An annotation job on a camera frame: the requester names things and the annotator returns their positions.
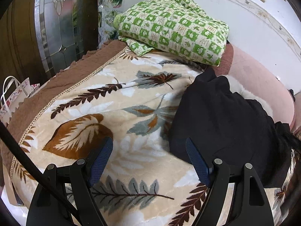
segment green checkered quilt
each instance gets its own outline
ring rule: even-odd
[[[147,0],[115,18],[119,39],[138,56],[156,48],[218,66],[229,27],[206,15],[193,0]]]

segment black cloth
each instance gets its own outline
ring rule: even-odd
[[[275,124],[258,101],[230,92],[228,79],[212,68],[186,89],[169,131],[170,152],[191,163],[188,137],[211,160],[241,167],[249,162],[265,188],[282,187],[294,139],[289,125]]]

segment black cable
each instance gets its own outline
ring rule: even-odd
[[[17,160],[24,166],[24,168],[29,172],[31,176],[41,184],[50,194],[62,203],[65,208],[80,222],[79,214],[76,208],[62,196],[55,187],[53,187],[47,178],[40,172],[40,170],[34,165],[34,163],[29,159],[25,152],[20,148],[16,140],[6,129],[4,124],[0,121],[0,138],[8,147],[8,149],[13,153]]]

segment gift bag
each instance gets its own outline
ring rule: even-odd
[[[8,89],[15,83],[16,89],[8,97],[5,97]],[[26,78],[22,83],[20,83],[14,76],[8,76],[3,83],[2,96],[1,96],[1,109],[0,109],[0,120],[4,123],[5,126],[8,125],[12,113],[19,107],[19,103],[22,103],[25,98],[33,94],[40,84],[31,85],[29,78]]]

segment reddish brown fabric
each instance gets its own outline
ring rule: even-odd
[[[232,45],[230,43],[227,44],[220,65],[218,67],[212,67],[216,76],[227,75],[229,73],[232,65],[233,53]]]
[[[8,130],[15,140],[17,142],[20,140],[31,121],[52,98],[91,74],[125,47],[126,43],[122,41],[108,41],[101,50],[88,52],[77,63],[73,62],[68,70],[57,73],[56,77],[53,77],[36,95],[26,98],[13,114],[8,125]],[[3,164],[10,171],[13,154],[2,141],[0,141],[0,149]]]

